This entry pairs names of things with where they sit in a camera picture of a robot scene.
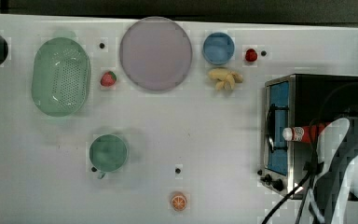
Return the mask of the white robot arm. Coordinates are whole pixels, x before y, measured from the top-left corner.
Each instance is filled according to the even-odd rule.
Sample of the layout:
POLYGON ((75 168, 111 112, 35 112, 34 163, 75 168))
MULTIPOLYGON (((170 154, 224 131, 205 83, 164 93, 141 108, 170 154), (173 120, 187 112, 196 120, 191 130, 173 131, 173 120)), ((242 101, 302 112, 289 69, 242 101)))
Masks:
POLYGON ((358 198, 358 118, 341 118, 319 135, 318 163, 309 210, 312 224, 343 224, 349 200, 358 198))

